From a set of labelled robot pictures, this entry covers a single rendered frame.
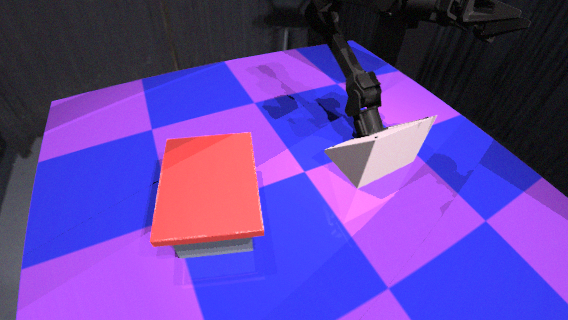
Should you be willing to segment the red box lid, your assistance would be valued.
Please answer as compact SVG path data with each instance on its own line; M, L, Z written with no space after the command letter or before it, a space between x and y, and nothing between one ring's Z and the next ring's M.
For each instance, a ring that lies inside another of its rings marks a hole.
M153 247L264 236L251 132L168 139Z

